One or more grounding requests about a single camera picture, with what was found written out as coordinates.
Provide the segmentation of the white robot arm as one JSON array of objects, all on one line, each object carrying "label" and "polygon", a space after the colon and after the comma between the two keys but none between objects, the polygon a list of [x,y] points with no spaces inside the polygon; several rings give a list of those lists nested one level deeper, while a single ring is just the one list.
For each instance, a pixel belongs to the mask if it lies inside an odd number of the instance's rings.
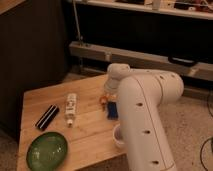
[{"label": "white robot arm", "polygon": [[131,69],[112,63],[104,89],[116,95],[116,107],[131,171],[177,171],[158,113],[158,106],[183,94],[182,78],[174,72]]}]

